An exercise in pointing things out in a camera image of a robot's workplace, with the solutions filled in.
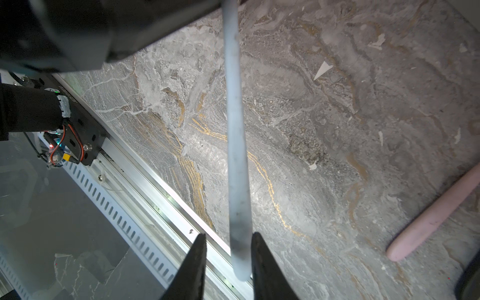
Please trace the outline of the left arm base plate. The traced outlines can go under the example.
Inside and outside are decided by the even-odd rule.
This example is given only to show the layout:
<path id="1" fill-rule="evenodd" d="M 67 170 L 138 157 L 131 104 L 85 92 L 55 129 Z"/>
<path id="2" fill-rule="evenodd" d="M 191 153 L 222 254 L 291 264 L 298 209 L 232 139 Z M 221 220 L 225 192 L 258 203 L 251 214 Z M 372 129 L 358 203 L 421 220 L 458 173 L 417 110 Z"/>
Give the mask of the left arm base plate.
<path id="1" fill-rule="evenodd" d="M 90 166 L 108 136 L 104 127 L 52 75 L 35 76 L 32 81 L 34 95 L 29 100 L 28 131 L 60 130 L 61 142 L 50 138 L 49 151 L 52 152 L 55 147 L 67 147 L 77 164 Z"/>

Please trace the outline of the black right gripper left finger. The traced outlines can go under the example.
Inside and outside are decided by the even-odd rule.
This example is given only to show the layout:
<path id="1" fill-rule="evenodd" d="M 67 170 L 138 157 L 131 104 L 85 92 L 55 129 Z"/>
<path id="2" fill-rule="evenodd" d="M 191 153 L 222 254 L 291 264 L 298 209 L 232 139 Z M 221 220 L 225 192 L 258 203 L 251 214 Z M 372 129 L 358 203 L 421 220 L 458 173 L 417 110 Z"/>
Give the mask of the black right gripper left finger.
<path id="1" fill-rule="evenodd" d="M 161 300 L 202 300 L 206 277 L 206 235 L 198 234 Z"/>

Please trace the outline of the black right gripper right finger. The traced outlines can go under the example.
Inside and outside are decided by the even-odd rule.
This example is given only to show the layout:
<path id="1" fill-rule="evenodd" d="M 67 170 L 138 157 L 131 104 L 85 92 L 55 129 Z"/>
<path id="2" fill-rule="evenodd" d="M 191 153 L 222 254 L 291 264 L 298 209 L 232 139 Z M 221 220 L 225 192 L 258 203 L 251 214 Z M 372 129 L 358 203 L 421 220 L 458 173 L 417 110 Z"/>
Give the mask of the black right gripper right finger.
<path id="1" fill-rule="evenodd" d="M 259 232 L 251 240 L 252 282 L 255 300 L 298 300 Z"/>

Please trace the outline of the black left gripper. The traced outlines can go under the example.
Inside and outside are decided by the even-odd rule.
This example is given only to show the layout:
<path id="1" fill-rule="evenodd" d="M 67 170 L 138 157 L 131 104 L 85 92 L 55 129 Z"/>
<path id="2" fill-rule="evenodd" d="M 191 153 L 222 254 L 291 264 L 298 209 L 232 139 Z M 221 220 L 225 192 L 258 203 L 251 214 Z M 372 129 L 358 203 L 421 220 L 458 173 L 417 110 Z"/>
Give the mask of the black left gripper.
<path id="1" fill-rule="evenodd" d="M 98 70 L 220 6 L 220 1 L 1 1 L 1 69 Z"/>

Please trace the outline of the pale blue toothbrush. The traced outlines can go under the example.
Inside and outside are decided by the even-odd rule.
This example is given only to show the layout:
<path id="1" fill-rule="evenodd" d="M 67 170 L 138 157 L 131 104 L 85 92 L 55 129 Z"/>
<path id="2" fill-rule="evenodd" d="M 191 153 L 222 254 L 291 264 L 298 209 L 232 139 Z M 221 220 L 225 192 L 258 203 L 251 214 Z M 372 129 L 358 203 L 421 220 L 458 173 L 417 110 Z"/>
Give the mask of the pale blue toothbrush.
<path id="1" fill-rule="evenodd" d="M 226 80 L 229 241 L 234 274 L 238 280 L 245 282 L 252 274 L 253 220 L 241 86 L 238 8 L 237 1 L 221 2 Z"/>

